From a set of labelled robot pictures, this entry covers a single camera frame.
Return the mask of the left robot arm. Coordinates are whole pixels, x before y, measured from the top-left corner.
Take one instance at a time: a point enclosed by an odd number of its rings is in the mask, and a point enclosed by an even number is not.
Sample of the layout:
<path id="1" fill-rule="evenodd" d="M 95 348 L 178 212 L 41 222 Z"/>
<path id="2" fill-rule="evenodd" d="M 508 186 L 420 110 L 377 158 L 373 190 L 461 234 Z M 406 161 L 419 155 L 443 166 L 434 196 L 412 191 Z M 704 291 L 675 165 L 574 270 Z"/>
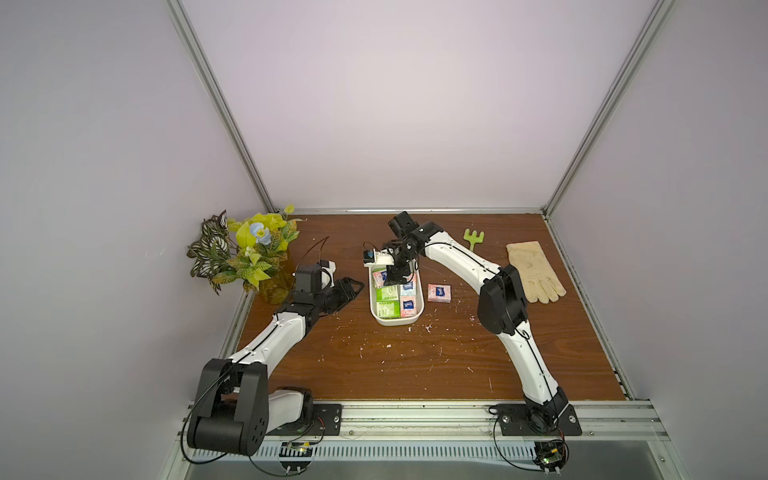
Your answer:
<path id="1" fill-rule="evenodd" d="M 314 426 L 312 393 L 298 387 L 270 392 L 269 378 L 320 319 L 363 292 L 363 282 L 337 279 L 335 269 L 327 260 L 298 268 L 293 289 L 261 333 L 236 353 L 206 363 L 185 421 L 189 447 L 252 456 L 274 430 Z"/>

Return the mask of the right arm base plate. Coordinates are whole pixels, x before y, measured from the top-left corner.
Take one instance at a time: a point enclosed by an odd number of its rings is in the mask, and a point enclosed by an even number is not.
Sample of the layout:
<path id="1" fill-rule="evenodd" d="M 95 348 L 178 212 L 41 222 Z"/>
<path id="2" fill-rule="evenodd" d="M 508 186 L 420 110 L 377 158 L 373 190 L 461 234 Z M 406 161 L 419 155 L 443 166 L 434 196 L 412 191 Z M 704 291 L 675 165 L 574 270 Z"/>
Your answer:
<path id="1" fill-rule="evenodd" d="M 493 405 L 489 413 L 499 420 L 503 436 L 570 437 L 583 434 L 572 404 L 568 404 L 556 417 L 537 412 L 523 403 Z"/>

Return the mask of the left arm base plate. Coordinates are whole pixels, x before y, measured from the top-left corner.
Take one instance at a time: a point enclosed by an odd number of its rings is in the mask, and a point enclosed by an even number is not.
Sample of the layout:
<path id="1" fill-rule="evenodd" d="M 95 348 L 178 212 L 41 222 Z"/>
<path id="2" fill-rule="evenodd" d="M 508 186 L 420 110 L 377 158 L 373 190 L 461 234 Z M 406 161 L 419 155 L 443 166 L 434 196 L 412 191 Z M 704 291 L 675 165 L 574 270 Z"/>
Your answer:
<path id="1" fill-rule="evenodd" d="M 313 405 L 312 416 L 306 420 L 297 420 L 277 427 L 267 433 L 268 436 L 282 437 L 319 437 L 340 435 L 343 406 L 339 403 L 319 403 Z"/>

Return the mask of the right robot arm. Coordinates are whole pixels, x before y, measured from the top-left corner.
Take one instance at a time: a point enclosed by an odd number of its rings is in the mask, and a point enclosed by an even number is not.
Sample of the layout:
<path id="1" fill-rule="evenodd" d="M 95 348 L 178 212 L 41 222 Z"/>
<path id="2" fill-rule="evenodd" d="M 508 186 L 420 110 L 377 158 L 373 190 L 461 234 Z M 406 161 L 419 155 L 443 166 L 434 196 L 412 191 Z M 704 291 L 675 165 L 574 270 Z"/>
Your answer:
<path id="1" fill-rule="evenodd" d="M 502 342 L 519 376 L 531 429 L 541 434 L 555 431 L 569 400 L 534 340 L 518 270 L 482 258 L 436 223 L 420 224 L 406 211 L 389 220 L 388 226 L 395 239 L 386 244 L 392 258 L 387 279 L 405 283 L 425 257 L 467 283 L 478 294 L 477 319 Z"/>

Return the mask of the white storage box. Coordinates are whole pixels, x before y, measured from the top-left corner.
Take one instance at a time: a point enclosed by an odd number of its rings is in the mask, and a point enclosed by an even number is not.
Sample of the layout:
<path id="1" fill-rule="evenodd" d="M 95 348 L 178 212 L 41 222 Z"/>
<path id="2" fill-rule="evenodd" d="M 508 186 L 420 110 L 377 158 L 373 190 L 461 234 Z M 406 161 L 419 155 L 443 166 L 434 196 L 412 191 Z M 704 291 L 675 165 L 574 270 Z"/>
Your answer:
<path id="1" fill-rule="evenodd" d="M 418 272 L 406 276 L 404 284 L 386 285 L 384 265 L 368 267 L 370 312 L 382 326 L 411 325 L 424 311 L 424 294 Z"/>

